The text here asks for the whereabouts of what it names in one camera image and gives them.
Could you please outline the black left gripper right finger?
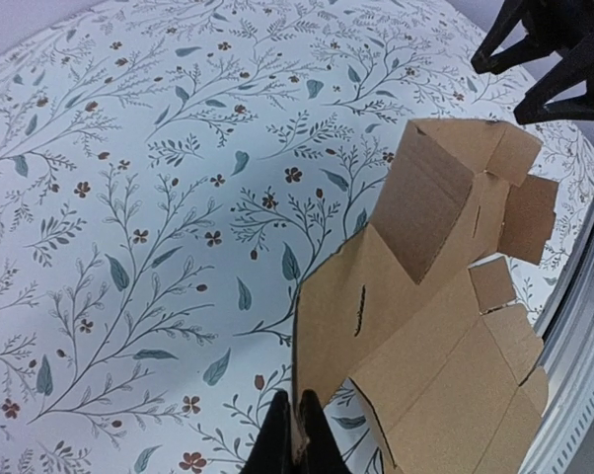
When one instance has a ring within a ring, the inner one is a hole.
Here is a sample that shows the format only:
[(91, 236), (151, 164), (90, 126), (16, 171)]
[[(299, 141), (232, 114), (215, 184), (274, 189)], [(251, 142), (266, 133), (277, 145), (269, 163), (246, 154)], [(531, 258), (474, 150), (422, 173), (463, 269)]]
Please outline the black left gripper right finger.
[(307, 440), (299, 457), (297, 473), (350, 474), (315, 391), (303, 392), (299, 414)]

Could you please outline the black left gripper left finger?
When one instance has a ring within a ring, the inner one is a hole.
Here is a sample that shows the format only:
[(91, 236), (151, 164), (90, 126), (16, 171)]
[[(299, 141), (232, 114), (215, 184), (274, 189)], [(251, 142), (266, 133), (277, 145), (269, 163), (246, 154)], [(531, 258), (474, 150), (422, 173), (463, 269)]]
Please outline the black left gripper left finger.
[(291, 408), (288, 394), (280, 390), (271, 400), (241, 473), (289, 474), (292, 471)]

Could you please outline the floral patterned table mat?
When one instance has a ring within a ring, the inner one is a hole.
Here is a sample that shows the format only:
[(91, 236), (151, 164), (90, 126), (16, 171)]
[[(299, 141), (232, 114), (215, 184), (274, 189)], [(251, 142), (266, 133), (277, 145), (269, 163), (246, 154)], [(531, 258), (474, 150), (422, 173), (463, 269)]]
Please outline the floral patterned table mat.
[(106, 1), (0, 54), (0, 473), (236, 473), (409, 119), (510, 120), (447, 1)]

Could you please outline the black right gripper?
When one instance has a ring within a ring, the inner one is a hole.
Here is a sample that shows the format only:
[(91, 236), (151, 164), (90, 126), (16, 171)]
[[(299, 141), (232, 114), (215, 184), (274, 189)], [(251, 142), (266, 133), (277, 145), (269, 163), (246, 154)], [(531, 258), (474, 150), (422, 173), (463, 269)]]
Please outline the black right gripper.
[(526, 93), (516, 121), (594, 121), (594, 1), (504, 1), (471, 64), (498, 75), (554, 52), (560, 61)]

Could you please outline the brown cardboard box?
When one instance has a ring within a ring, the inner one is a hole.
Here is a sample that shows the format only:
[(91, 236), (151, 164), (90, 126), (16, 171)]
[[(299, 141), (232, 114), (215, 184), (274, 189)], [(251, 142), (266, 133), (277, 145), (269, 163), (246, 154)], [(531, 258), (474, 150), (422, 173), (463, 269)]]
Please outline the brown cardboard box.
[(542, 339), (507, 259), (538, 264), (557, 183), (506, 121), (408, 122), (364, 229), (303, 282), (293, 399), (353, 383), (391, 473), (515, 473), (545, 411)]

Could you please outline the aluminium front rail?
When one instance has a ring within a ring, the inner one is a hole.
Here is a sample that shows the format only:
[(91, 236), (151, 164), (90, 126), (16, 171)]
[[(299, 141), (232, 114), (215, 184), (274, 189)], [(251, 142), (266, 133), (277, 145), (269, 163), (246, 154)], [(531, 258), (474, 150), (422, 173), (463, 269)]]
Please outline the aluminium front rail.
[(564, 473), (594, 420), (594, 198), (543, 314), (548, 405), (522, 473)]

